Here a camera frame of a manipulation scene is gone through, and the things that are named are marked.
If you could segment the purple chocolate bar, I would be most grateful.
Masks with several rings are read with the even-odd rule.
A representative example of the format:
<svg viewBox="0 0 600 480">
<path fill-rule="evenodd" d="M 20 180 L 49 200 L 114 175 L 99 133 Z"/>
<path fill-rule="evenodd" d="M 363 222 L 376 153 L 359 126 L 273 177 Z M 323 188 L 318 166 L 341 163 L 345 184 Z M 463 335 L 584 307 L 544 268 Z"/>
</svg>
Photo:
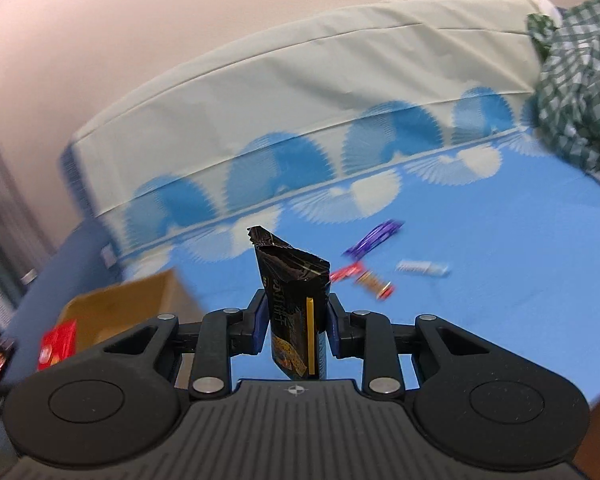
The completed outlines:
<svg viewBox="0 0 600 480">
<path fill-rule="evenodd" d="M 368 232 L 362 240 L 357 242 L 355 245 L 349 247 L 343 255 L 348 256 L 354 260 L 360 260 L 364 258 L 369 252 L 375 249 L 378 245 L 382 244 L 388 238 L 400 231 L 404 225 L 403 221 L 400 220 L 388 220 L 375 226 L 370 232 Z"/>
</svg>

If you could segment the green checkered cloth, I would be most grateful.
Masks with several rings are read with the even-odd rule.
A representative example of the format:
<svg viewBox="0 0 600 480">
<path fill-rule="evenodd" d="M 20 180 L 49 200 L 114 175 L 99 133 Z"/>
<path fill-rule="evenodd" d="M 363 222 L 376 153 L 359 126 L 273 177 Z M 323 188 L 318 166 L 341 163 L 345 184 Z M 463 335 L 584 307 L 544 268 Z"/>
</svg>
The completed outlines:
<svg viewBox="0 0 600 480">
<path fill-rule="evenodd" d="M 543 142 L 600 184 L 600 0 L 558 18 L 530 14 L 527 30 L 542 60 L 535 96 Z"/>
</svg>

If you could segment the thin red snack stick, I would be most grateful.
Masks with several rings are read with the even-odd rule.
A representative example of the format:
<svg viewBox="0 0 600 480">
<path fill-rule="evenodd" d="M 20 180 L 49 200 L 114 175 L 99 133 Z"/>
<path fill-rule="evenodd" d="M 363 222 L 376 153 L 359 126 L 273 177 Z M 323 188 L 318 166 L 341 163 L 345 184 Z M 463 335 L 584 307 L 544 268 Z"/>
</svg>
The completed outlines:
<svg viewBox="0 0 600 480">
<path fill-rule="evenodd" d="M 333 270 L 329 274 L 329 281 L 337 283 L 348 278 L 357 278 L 366 271 L 364 264 L 361 261 L 350 263 L 347 266 L 343 266 L 340 269 Z"/>
</svg>

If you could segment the red square snack packet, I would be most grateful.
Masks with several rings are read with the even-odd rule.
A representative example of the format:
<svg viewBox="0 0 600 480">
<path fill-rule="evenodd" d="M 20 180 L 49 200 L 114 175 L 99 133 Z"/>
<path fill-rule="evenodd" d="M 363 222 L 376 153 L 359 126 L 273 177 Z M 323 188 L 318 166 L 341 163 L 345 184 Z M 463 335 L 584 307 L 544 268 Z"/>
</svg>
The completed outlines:
<svg viewBox="0 0 600 480">
<path fill-rule="evenodd" d="M 41 340 L 38 370 L 45 370 L 76 353 L 76 320 L 62 322 Z"/>
</svg>

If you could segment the small red brown candy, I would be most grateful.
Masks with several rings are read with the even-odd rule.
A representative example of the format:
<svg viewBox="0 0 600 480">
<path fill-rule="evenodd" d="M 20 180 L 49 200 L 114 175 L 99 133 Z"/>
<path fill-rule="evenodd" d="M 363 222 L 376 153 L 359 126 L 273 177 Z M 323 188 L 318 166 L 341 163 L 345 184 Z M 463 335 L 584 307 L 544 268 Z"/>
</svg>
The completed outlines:
<svg viewBox="0 0 600 480">
<path fill-rule="evenodd" d="M 383 280 L 372 271 L 365 271 L 360 274 L 355 280 L 355 284 L 364 287 L 373 294 L 377 300 L 386 300 L 394 292 L 393 284 Z"/>
</svg>

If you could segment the brown cardboard box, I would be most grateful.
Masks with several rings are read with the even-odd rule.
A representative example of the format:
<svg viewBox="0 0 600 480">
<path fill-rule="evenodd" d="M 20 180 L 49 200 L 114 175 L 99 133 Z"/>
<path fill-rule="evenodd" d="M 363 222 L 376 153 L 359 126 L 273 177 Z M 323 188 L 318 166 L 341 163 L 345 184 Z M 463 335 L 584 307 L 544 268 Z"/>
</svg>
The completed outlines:
<svg viewBox="0 0 600 480">
<path fill-rule="evenodd" d="M 174 314 L 181 323 L 204 317 L 199 302 L 172 269 L 77 296 L 66 304 L 56 325 L 76 326 L 74 341 L 80 352 L 160 314 Z"/>
</svg>

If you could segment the black gold snack pouch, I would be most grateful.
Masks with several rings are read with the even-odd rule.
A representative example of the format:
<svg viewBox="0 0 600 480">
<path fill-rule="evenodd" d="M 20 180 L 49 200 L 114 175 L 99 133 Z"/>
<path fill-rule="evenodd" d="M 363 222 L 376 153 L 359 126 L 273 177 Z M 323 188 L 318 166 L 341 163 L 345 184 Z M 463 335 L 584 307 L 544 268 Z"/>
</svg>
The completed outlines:
<svg viewBox="0 0 600 480">
<path fill-rule="evenodd" d="M 268 300 L 273 361 L 292 380 L 324 379 L 329 262 L 263 226 L 248 235 Z"/>
</svg>

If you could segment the silver blue snack stick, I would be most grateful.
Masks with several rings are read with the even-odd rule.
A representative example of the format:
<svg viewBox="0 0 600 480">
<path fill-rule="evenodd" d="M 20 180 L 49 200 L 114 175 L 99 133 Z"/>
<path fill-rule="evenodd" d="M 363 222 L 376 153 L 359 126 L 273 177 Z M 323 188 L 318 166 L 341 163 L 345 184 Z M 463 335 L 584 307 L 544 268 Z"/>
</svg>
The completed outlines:
<svg viewBox="0 0 600 480">
<path fill-rule="evenodd" d="M 401 260 L 396 264 L 396 270 L 407 273 L 436 276 L 447 276 L 451 269 L 447 264 L 422 260 Z"/>
</svg>

